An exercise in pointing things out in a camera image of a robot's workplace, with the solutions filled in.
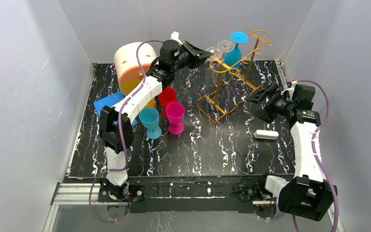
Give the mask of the white cylindrical drawer box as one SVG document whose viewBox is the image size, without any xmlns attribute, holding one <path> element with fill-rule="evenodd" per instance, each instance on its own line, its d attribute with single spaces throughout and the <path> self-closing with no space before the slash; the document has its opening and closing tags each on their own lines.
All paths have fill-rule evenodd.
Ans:
<svg viewBox="0 0 371 232">
<path fill-rule="evenodd" d="M 152 61 L 157 58 L 154 48 L 140 42 L 120 47 L 114 55 L 115 71 L 119 89 L 124 96 L 128 95 L 143 79 L 141 68 L 146 72 Z"/>
</svg>

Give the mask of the teal wine glass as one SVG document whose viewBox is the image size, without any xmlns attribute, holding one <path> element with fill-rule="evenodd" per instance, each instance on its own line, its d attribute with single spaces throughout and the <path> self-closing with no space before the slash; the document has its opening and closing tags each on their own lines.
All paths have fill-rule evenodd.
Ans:
<svg viewBox="0 0 371 232">
<path fill-rule="evenodd" d="M 224 63 L 229 67 L 239 69 L 242 53 L 239 49 L 239 44 L 248 42 L 248 35 L 242 31 L 235 31 L 230 35 L 231 41 L 234 43 L 234 48 L 227 52 L 224 58 Z"/>
</svg>

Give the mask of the white oblong case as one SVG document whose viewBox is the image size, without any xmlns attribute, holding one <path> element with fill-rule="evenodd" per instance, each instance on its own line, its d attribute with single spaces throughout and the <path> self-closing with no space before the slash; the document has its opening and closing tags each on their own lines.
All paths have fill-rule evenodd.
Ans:
<svg viewBox="0 0 371 232">
<path fill-rule="evenodd" d="M 278 136 L 279 136 L 279 133 L 277 131 L 256 130 L 254 132 L 254 137 L 256 139 L 276 140 Z"/>
</svg>

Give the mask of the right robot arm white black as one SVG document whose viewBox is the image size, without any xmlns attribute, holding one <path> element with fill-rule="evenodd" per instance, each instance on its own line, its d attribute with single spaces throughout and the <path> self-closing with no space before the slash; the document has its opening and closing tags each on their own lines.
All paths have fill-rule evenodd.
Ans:
<svg viewBox="0 0 371 232">
<path fill-rule="evenodd" d="M 312 110 L 314 95 L 315 87 L 292 81 L 288 89 L 282 90 L 273 83 L 244 100 L 263 105 L 254 115 L 266 123 L 272 123 L 278 116 L 284 117 L 294 142 L 293 179 L 287 181 L 276 174 L 264 174 L 259 191 L 275 198 L 283 213 L 320 221 L 334 203 L 337 187 L 329 186 L 319 166 L 318 127 L 322 122 L 320 114 Z"/>
</svg>

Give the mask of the red wine glass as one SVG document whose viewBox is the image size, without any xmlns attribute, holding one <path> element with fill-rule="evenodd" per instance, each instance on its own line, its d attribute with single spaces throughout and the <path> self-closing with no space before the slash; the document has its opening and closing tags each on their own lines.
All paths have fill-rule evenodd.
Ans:
<svg viewBox="0 0 371 232">
<path fill-rule="evenodd" d="M 158 99 L 163 108 L 163 116 L 167 118 L 166 107 L 172 102 L 177 102 L 177 93 L 175 89 L 167 87 L 158 95 Z"/>
</svg>

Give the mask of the light blue wine glass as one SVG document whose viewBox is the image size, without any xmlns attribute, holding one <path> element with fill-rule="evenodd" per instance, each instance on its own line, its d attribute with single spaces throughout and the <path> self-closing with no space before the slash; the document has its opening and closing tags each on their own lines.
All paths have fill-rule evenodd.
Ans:
<svg viewBox="0 0 371 232">
<path fill-rule="evenodd" d="M 139 119 L 146 128 L 146 135 L 150 139 L 158 139 L 161 134 L 159 127 L 159 112 L 152 107 L 144 108 L 139 113 Z"/>
</svg>

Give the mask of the gold wire glass rack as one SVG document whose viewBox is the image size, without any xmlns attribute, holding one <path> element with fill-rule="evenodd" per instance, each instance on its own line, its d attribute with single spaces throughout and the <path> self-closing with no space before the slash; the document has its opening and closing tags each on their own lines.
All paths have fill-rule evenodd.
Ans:
<svg viewBox="0 0 371 232">
<path fill-rule="evenodd" d="M 220 59 L 216 59 L 219 65 L 217 83 L 215 89 L 205 93 L 197 100 L 197 108 L 214 124 L 233 113 L 243 100 L 237 101 L 232 108 L 222 107 L 220 105 L 220 91 L 234 80 L 242 81 L 243 87 L 247 87 L 250 93 L 260 89 L 260 86 L 254 85 L 248 80 L 254 57 L 263 53 L 262 47 L 271 47 L 274 42 L 271 35 L 265 30 L 253 30 L 247 28 L 244 31 L 248 35 L 248 42 L 239 44 L 242 53 L 239 69 L 229 67 Z"/>
</svg>

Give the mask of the blue flat sheet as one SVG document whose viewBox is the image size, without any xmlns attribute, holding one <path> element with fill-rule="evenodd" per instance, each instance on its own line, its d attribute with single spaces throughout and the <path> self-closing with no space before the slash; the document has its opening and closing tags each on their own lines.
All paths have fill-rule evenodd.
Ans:
<svg viewBox="0 0 371 232">
<path fill-rule="evenodd" d="M 99 118 L 99 128 L 100 126 L 100 118 L 101 118 L 101 110 L 104 106 L 113 107 L 115 104 L 119 102 L 124 102 L 125 96 L 121 91 L 116 92 L 114 94 L 111 94 L 105 98 L 99 99 L 95 101 L 93 104 L 95 106 L 95 110 L 97 112 L 98 118 Z"/>
</svg>

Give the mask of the yellow wine glass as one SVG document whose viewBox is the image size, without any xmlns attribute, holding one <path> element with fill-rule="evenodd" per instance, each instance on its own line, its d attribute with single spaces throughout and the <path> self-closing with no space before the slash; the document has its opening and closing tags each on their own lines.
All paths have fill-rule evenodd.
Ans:
<svg viewBox="0 0 371 232">
<path fill-rule="evenodd" d="M 145 108 L 155 108 L 155 106 L 156 106 L 155 98 L 152 98 L 151 101 L 149 101 L 147 103 L 147 105 L 145 106 Z"/>
</svg>

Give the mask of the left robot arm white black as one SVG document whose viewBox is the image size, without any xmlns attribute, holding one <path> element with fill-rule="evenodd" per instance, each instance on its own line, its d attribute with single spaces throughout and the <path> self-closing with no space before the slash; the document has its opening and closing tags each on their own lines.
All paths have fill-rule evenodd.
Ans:
<svg viewBox="0 0 371 232">
<path fill-rule="evenodd" d="M 149 101 L 163 92 L 184 67 L 195 69 L 212 55 L 187 41 L 162 42 L 160 55 L 151 61 L 148 71 L 141 68 L 142 81 L 119 103 L 104 106 L 100 114 L 100 137 L 107 154 L 108 184 L 122 187 L 128 180 L 128 152 L 134 135 L 132 122 Z"/>
</svg>

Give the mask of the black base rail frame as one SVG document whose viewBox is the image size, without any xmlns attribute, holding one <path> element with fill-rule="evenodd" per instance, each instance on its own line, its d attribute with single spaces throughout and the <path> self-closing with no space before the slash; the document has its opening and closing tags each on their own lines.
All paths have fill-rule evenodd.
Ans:
<svg viewBox="0 0 371 232">
<path fill-rule="evenodd" d="M 101 178 L 61 183 L 57 204 L 127 206 L 132 213 L 235 211 L 259 218 L 291 214 L 320 221 L 334 202 L 326 180 L 292 175 L 131 177 L 119 196 Z"/>
</svg>

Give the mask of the magenta wine glass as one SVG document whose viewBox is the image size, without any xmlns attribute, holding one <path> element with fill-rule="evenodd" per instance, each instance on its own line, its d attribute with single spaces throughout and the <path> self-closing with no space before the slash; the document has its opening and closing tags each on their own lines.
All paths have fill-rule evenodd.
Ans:
<svg viewBox="0 0 371 232">
<path fill-rule="evenodd" d="M 166 107 L 166 115 L 169 121 L 169 131 L 179 135 L 184 131 L 183 120 L 185 118 L 185 107 L 179 102 L 171 102 Z"/>
</svg>

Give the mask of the clear wine glass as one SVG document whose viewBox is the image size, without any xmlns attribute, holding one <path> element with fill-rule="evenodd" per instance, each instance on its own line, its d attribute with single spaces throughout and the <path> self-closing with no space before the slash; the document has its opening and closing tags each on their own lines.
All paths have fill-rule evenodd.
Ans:
<svg viewBox="0 0 371 232">
<path fill-rule="evenodd" d="M 208 47 L 206 50 L 210 52 L 211 55 L 206 60 L 208 67 L 205 73 L 205 84 L 208 87 L 213 87 L 217 83 L 217 78 L 219 74 L 218 72 L 216 72 L 219 70 L 219 65 L 216 59 L 221 58 L 222 52 L 218 47 Z"/>
<path fill-rule="evenodd" d="M 224 61 L 227 53 L 231 52 L 234 49 L 234 42 L 230 40 L 220 40 L 217 43 L 218 49 L 221 51 L 221 60 Z"/>
</svg>

